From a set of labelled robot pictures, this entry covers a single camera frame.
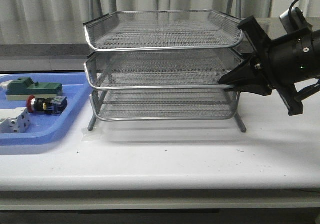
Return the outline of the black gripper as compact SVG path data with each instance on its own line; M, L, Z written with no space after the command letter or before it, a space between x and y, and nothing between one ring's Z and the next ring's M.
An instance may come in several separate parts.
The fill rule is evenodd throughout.
M304 106L296 99L298 91L295 83L304 76L304 66L300 65L304 32L296 31L276 40L271 40L257 20L251 16L243 20L239 28L243 30L253 53L240 65L223 75L219 84L235 85L227 92L247 92L268 96L275 89L288 108L289 115L302 114Z

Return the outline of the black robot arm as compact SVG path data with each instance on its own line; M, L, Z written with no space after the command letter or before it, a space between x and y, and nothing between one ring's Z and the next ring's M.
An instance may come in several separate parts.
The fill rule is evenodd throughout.
M239 66L222 76L219 84L231 85L230 91L267 96L275 89L290 116L302 114L302 101L319 92L317 82L297 91L295 84L320 77L320 33L308 23L290 34L272 40L254 16L239 24L250 44L251 53Z

